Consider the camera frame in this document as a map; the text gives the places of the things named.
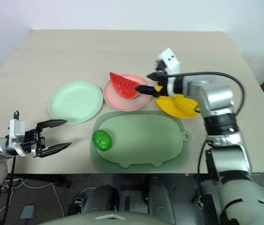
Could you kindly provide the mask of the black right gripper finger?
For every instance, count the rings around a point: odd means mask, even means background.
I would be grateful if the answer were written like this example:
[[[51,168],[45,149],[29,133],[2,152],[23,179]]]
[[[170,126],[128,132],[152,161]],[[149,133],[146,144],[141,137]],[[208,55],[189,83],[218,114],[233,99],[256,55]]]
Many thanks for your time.
[[[138,85],[135,90],[140,94],[150,95],[153,97],[159,97],[160,93],[153,87],[147,85]]]
[[[147,75],[150,80],[167,80],[168,76],[165,73],[153,72]]]

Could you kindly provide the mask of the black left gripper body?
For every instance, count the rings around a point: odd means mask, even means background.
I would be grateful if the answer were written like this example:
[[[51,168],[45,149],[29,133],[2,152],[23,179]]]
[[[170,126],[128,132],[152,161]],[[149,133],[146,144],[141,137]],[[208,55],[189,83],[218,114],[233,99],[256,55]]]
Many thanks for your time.
[[[31,154],[33,157],[44,157],[45,138],[41,135],[42,131],[41,128],[36,127],[25,132],[24,140],[21,143],[21,147],[25,153]]]

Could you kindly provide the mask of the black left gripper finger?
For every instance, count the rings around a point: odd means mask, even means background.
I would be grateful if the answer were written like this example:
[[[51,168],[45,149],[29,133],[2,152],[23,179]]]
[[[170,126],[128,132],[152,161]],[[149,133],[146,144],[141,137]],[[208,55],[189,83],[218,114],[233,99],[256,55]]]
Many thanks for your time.
[[[71,142],[67,142],[67,143],[61,143],[61,144],[50,146],[47,149],[41,150],[39,152],[39,157],[44,158],[44,157],[59,153],[60,151],[69,147],[71,144],[72,144]]]
[[[61,119],[46,120],[46,121],[37,123],[36,129],[37,131],[42,131],[45,128],[54,128],[54,127],[61,126],[65,123],[67,123],[67,120],[61,120]]]

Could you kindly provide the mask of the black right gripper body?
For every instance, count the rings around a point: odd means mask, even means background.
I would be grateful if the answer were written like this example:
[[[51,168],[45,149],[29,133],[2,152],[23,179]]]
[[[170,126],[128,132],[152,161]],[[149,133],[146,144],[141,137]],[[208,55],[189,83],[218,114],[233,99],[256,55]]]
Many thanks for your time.
[[[155,71],[156,73],[161,74],[160,76],[158,76],[157,83],[159,86],[162,87],[162,93],[164,94],[164,96],[168,96],[168,90],[167,90],[168,79],[166,78],[166,76],[168,76],[168,73],[166,72],[165,69],[166,69],[166,65],[163,62],[163,60],[157,60]]]

